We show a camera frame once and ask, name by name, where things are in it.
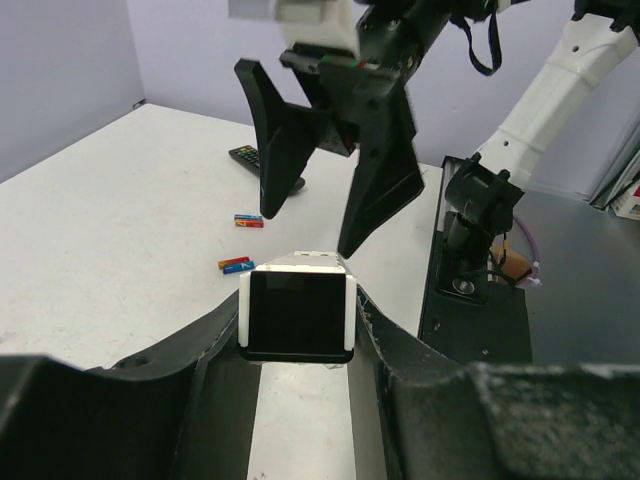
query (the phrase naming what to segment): blue battery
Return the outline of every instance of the blue battery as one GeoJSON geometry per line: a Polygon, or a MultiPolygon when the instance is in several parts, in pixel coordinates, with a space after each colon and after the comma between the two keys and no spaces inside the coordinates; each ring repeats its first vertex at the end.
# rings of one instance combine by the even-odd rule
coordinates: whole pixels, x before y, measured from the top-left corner
{"type": "Polygon", "coordinates": [[[248,261],[243,263],[236,263],[234,265],[227,265],[222,269],[222,273],[228,275],[229,273],[244,272],[246,270],[253,270],[254,268],[256,268],[256,264],[252,261],[248,261]]]}
{"type": "Polygon", "coordinates": [[[236,213],[233,216],[234,220],[260,220],[262,221],[262,215],[241,215],[239,213],[236,213]]]}

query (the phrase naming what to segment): gray floor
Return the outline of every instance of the gray floor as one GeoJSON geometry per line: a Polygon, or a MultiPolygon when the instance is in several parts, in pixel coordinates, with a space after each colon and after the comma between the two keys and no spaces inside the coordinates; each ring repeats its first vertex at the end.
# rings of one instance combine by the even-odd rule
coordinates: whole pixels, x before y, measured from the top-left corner
{"type": "Polygon", "coordinates": [[[640,364],[640,222],[538,192],[516,215],[541,256],[543,285],[527,291],[535,362],[640,364]]]}

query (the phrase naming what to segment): battery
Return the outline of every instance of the battery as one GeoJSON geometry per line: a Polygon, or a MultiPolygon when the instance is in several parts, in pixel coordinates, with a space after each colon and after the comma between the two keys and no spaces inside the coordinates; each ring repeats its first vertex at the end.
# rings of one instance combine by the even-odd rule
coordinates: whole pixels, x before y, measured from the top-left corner
{"type": "Polygon", "coordinates": [[[237,272],[244,272],[246,270],[253,270],[254,268],[256,268],[256,264],[253,263],[251,260],[249,260],[248,262],[242,262],[242,263],[235,263],[233,265],[227,265],[226,267],[224,267],[222,269],[222,273],[224,273],[225,275],[228,275],[230,273],[237,273],[237,272]]]}
{"type": "Polygon", "coordinates": [[[234,220],[257,220],[262,222],[262,215],[245,215],[245,214],[240,214],[240,213],[236,213],[233,216],[234,220]]]}
{"type": "Polygon", "coordinates": [[[222,270],[224,267],[228,267],[229,265],[235,265],[236,263],[245,263],[250,261],[249,257],[238,257],[238,258],[230,258],[229,260],[220,260],[218,262],[218,268],[222,270]]]}
{"type": "Polygon", "coordinates": [[[262,220],[236,220],[236,227],[264,228],[262,220]]]}

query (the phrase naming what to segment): orange battery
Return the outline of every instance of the orange battery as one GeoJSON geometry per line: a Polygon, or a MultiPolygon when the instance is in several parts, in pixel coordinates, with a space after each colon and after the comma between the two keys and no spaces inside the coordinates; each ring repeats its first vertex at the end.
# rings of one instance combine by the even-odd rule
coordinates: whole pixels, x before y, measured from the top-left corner
{"type": "Polygon", "coordinates": [[[229,265],[235,265],[236,263],[246,263],[249,261],[249,257],[230,258],[229,260],[220,260],[218,262],[218,269],[222,270],[229,265]]]}
{"type": "Polygon", "coordinates": [[[236,219],[236,227],[264,228],[264,222],[261,220],[241,220],[236,219]]]}

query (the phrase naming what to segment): brown object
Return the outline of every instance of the brown object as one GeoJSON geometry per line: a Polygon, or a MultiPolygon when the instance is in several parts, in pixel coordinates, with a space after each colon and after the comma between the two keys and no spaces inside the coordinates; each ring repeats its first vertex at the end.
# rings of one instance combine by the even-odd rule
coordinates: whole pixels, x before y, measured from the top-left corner
{"type": "MultiPolygon", "coordinates": [[[[493,256],[496,257],[496,260],[498,262],[502,260],[502,245],[492,245],[491,253],[493,253],[493,256]]],[[[529,263],[526,258],[524,258],[515,250],[507,248],[507,261],[502,266],[502,271],[506,275],[509,275],[511,278],[520,278],[527,272],[531,273],[531,263],[529,263]]],[[[499,277],[497,277],[495,280],[500,283],[507,283],[499,277]]]]}

